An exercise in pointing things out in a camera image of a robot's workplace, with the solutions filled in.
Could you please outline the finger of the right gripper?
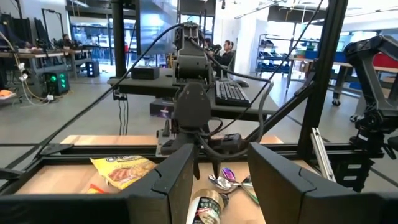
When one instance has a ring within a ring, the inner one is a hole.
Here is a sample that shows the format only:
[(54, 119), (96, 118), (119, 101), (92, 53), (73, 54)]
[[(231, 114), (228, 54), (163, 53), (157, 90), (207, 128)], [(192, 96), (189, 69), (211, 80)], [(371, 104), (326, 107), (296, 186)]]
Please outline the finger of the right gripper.
[(214, 177), (218, 178), (220, 174), (220, 169), (221, 169), (221, 156), (211, 156), (211, 163), (213, 167), (213, 173)]
[(200, 179), (200, 168), (199, 168), (199, 153), (200, 150), (197, 145), (193, 145), (193, 175), (196, 180)]

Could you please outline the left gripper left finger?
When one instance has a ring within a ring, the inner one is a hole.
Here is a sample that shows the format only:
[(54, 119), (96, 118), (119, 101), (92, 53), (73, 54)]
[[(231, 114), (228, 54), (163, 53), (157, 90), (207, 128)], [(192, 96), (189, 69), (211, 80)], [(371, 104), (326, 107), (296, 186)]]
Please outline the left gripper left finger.
[(185, 144), (116, 194), (0, 194), (0, 224), (185, 224), (193, 185)]

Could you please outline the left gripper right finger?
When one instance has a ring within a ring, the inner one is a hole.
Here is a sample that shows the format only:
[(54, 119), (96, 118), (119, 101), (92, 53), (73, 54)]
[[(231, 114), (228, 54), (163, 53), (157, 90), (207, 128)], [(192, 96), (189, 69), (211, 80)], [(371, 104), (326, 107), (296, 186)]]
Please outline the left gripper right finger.
[(248, 166), (266, 224), (398, 224), (398, 192), (357, 193), (256, 142)]

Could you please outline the silver spoon teal striped handle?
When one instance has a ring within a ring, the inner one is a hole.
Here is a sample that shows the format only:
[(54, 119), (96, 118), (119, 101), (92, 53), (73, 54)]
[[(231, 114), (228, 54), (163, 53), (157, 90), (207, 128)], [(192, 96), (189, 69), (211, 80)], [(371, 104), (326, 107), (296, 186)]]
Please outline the silver spoon teal striped handle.
[(242, 182), (234, 182), (232, 180), (228, 180), (225, 177), (219, 176), (217, 179), (213, 174), (208, 176), (208, 179), (211, 183), (215, 184), (218, 188), (222, 190), (231, 190), (234, 187), (246, 187), (253, 188), (251, 176), (247, 176)]

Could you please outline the dark-label spice jar gold cap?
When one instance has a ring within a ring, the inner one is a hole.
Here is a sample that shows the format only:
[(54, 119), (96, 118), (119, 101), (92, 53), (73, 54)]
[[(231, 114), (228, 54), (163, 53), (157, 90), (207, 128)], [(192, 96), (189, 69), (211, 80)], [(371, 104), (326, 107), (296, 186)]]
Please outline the dark-label spice jar gold cap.
[(224, 201), (220, 193), (200, 189), (190, 202), (186, 224), (220, 224), (223, 209)]

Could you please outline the yellow ramen packet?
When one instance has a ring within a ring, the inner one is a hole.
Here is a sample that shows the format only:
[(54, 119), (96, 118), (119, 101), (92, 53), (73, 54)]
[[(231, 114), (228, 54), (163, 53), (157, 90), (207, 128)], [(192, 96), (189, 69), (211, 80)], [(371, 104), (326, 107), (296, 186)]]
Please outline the yellow ramen packet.
[(106, 182), (119, 190), (135, 183), (156, 167), (156, 163), (145, 157), (114, 156), (90, 159)]

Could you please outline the backlit keyboard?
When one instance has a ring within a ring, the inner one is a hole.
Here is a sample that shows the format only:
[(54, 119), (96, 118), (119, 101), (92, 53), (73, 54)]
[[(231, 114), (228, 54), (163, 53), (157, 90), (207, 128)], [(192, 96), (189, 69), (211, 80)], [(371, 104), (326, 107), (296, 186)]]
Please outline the backlit keyboard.
[(223, 106), (250, 107), (251, 101), (237, 83), (216, 81), (215, 103)]

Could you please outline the computer with purple lights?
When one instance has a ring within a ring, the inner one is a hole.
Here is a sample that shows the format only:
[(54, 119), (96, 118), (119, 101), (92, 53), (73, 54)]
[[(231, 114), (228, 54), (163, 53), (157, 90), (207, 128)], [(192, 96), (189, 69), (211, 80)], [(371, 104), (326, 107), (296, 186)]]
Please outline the computer with purple lights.
[(150, 115), (158, 118), (170, 119), (174, 112), (174, 102), (156, 99), (150, 103)]

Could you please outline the grey side desk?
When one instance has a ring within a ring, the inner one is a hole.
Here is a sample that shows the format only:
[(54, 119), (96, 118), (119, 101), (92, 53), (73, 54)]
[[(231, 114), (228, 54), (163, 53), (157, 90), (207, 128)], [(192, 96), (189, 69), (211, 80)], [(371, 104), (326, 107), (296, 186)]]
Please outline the grey side desk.
[[(172, 85), (172, 79), (168, 77), (172, 73), (169, 68), (160, 69), (160, 77), (155, 80), (136, 80), (126, 78), (119, 84), (121, 93), (134, 95), (149, 95), (158, 97), (173, 97), (178, 87)], [(253, 102), (249, 109), (237, 106), (222, 106), (215, 103), (215, 91), (210, 89), (207, 95), (211, 102), (211, 115), (224, 119), (235, 119), (242, 112), (245, 114), (240, 117), (240, 120), (257, 121), (257, 111), (259, 107), (259, 98), (255, 98), (259, 90), (262, 88), (262, 82), (249, 80), (249, 86), (244, 88), (246, 96)]]

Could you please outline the person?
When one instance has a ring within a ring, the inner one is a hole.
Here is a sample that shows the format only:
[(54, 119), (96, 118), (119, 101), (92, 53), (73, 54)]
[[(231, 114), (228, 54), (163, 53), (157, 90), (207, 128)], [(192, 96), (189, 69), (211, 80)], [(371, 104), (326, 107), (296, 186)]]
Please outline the person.
[(216, 58), (216, 56), (219, 54), (220, 50), (222, 49), (221, 45), (214, 44), (210, 38), (205, 39), (204, 46), (206, 52), (209, 53), (213, 58)]
[(71, 40), (68, 34), (63, 34), (62, 36), (62, 47), (63, 49), (72, 49), (74, 48), (74, 41)]
[(219, 63), (224, 65), (224, 66), (228, 66), (230, 64), (230, 62), (232, 61), (233, 57), (234, 57), (234, 52), (233, 52), (233, 47), (234, 47), (234, 42), (230, 41), (230, 40), (226, 40), (224, 42), (224, 53), (220, 56), (219, 58)]

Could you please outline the shelf rack blue bins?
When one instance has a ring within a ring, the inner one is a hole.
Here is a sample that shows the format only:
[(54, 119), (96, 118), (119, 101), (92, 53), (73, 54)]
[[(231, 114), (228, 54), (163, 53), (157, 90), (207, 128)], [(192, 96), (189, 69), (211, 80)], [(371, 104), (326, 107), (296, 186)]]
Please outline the shelf rack blue bins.
[(264, 72), (286, 75), (290, 72), (290, 61), (284, 58), (287, 56), (292, 41), (278, 35), (261, 34), (258, 40), (256, 73)]

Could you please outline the small black desktop box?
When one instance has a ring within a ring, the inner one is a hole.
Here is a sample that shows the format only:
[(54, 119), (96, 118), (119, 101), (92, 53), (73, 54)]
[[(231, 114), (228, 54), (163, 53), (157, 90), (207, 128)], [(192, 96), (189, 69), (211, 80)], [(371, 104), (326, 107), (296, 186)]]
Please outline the small black desktop box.
[(159, 76), (159, 67), (134, 67), (131, 73), (131, 78), (136, 80), (155, 80)]

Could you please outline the computer with green lights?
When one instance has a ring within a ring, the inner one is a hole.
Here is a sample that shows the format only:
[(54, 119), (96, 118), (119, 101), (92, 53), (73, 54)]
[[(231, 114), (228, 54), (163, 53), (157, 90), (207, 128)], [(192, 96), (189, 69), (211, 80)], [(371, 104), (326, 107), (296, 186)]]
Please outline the computer with green lights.
[(67, 72), (46, 72), (43, 74), (47, 93), (61, 96), (70, 90)]

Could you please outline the large display screen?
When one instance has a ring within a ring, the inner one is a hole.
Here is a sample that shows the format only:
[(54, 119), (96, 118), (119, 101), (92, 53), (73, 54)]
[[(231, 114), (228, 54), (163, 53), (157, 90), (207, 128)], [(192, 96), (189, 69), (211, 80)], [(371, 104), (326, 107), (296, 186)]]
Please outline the large display screen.
[(178, 0), (135, 0), (137, 53), (177, 23)]

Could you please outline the black computer tower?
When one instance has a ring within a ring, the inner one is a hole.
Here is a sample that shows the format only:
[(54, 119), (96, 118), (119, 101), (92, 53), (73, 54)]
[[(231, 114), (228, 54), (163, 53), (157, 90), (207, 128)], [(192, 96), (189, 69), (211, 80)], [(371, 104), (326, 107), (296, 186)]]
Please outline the black computer tower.
[(98, 61), (85, 63), (87, 77), (94, 78), (100, 75), (100, 66)]

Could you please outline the wheeled workbench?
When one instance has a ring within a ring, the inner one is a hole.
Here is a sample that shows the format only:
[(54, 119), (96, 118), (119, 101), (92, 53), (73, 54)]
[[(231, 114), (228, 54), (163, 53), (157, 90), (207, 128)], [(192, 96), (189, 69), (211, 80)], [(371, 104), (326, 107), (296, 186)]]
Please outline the wheeled workbench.
[[(331, 79), (336, 80), (336, 84), (333, 89), (333, 100), (334, 106), (339, 106), (340, 95), (343, 92), (343, 84), (345, 82), (356, 82), (358, 79), (352, 76), (353, 67), (345, 62), (334, 62), (334, 65), (340, 66), (337, 74), (332, 73)], [(381, 80), (382, 90), (384, 93), (388, 93), (388, 99), (396, 101), (398, 100), (398, 61), (389, 58), (386, 54), (378, 53), (373, 59), (374, 69), (376, 74), (381, 77), (380, 73), (385, 72), (392, 75), (392, 78), (388, 78), (387, 81)]]

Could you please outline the black stand column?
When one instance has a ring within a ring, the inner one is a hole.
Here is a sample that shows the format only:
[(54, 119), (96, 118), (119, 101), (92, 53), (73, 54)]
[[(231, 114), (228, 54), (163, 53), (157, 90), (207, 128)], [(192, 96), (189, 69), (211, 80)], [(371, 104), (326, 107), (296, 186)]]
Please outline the black stand column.
[(113, 17), (114, 56), (116, 76), (122, 77), (126, 72), (124, 51), (123, 0), (111, 0)]

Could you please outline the long wooden desk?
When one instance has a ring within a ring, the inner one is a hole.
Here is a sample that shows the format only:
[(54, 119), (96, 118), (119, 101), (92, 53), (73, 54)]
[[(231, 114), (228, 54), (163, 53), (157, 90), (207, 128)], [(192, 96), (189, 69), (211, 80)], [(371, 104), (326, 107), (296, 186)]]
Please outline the long wooden desk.
[[(57, 72), (72, 72), (74, 79), (77, 79), (78, 65), (82, 65), (86, 62), (92, 62), (90, 50), (61, 50), (56, 52), (41, 52), (39, 54), (33, 53), (16, 53), (18, 59), (27, 61), (27, 71), (32, 79), (38, 79), (45, 73), (57, 73)], [(41, 59), (47, 60), (51, 58), (62, 59), (62, 63), (59, 65), (39, 65), (37, 62)]]

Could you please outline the silver angle bracket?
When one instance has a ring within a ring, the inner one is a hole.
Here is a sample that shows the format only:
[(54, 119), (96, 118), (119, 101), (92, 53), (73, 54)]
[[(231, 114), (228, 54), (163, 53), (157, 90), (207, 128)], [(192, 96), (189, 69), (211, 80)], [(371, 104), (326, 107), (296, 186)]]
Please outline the silver angle bracket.
[(335, 175), (318, 128), (312, 128), (310, 138), (322, 176), (332, 182), (336, 182)]

